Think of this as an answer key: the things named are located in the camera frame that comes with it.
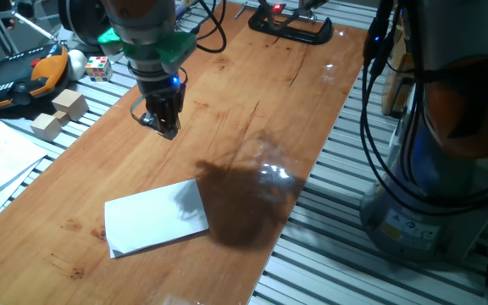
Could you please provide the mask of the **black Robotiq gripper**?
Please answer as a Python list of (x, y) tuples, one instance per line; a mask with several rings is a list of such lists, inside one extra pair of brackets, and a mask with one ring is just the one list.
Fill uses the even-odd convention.
[[(174, 140), (180, 130), (178, 113), (183, 109), (186, 80), (178, 75), (169, 75), (162, 80), (137, 81), (139, 91), (146, 99), (146, 112), (140, 117), (140, 124), (161, 133), (167, 140)], [(158, 119), (163, 106), (168, 106), (169, 115)]]

